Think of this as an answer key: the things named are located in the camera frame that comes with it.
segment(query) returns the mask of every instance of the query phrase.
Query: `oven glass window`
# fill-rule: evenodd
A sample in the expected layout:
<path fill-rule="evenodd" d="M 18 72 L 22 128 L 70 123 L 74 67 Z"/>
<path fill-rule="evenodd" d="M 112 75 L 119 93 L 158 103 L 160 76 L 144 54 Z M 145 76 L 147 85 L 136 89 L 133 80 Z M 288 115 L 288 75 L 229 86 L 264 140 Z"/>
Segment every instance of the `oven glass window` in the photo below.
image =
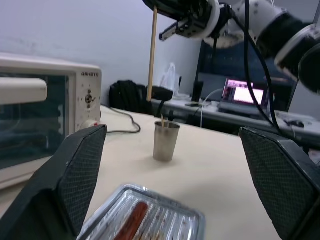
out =
<path fill-rule="evenodd" d="M 1 105 L 0 169 L 52 156 L 65 139 L 67 76 L 0 73 L 47 83 L 43 102 Z"/>

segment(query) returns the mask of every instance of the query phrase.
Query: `oven control knob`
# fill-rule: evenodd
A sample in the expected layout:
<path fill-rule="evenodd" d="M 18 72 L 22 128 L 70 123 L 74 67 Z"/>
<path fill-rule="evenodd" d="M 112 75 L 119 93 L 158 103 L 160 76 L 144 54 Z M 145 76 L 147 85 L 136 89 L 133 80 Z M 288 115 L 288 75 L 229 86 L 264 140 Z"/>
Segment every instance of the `oven control knob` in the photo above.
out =
<path fill-rule="evenodd" d="M 84 123 L 82 123 L 81 129 L 87 129 L 87 128 L 98 126 L 98 125 L 99 125 L 99 123 L 97 121 L 89 119 L 89 120 L 85 121 Z"/>

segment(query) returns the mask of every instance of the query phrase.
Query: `black backpack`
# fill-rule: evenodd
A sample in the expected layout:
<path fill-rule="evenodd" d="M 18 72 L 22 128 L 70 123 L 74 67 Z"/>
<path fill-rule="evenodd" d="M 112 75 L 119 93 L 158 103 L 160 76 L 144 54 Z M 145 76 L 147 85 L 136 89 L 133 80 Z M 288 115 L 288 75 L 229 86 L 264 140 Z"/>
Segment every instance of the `black backpack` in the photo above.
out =
<path fill-rule="evenodd" d="M 111 108 L 133 113 L 153 114 L 151 102 L 147 101 L 147 87 L 131 80 L 120 80 L 110 86 L 109 104 Z"/>

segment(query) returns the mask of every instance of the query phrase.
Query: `plastic bag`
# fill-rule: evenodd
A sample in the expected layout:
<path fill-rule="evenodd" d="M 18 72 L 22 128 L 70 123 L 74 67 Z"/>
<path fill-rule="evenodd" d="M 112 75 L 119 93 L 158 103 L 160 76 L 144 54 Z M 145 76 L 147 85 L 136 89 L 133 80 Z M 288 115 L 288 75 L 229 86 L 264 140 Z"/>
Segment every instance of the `plastic bag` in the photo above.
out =
<path fill-rule="evenodd" d="M 173 91 L 173 95 L 177 95 L 179 91 L 180 76 L 176 74 L 176 66 L 170 63 L 169 69 L 163 74 L 159 87 Z"/>

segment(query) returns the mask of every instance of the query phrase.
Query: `sausage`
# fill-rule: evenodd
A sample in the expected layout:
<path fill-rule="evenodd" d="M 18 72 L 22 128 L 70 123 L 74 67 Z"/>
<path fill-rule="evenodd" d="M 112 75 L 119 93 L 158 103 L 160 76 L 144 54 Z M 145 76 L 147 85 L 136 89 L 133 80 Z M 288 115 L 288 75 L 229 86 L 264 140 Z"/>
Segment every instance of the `sausage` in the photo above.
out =
<path fill-rule="evenodd" d="M 113 240 L 133 240 L 148 211 L 148 205 L 139 202 Z"/>

